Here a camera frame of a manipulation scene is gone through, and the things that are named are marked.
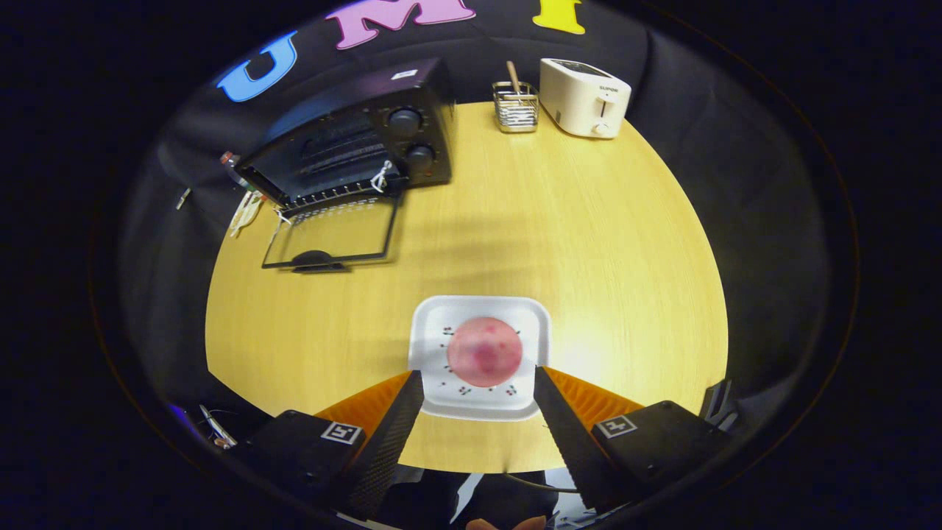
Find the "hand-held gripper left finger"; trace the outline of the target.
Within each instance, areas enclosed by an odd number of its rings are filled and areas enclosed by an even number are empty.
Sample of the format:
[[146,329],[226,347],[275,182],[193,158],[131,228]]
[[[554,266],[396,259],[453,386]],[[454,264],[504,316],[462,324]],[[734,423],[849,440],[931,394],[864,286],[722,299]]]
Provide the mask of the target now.
[[424,403],[419,370],[407,370],[316,414],[286,410],[243,443],[252,474],[303,506],[370,519]]

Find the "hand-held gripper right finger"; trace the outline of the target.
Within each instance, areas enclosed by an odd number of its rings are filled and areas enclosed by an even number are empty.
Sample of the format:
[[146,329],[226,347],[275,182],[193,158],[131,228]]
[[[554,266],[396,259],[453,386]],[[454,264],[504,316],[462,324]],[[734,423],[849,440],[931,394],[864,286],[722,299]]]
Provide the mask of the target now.
[[672,400],[641,406],[561,370],[534,370],[533,398],[583,504],[645,500],[726,449],[720,427]]

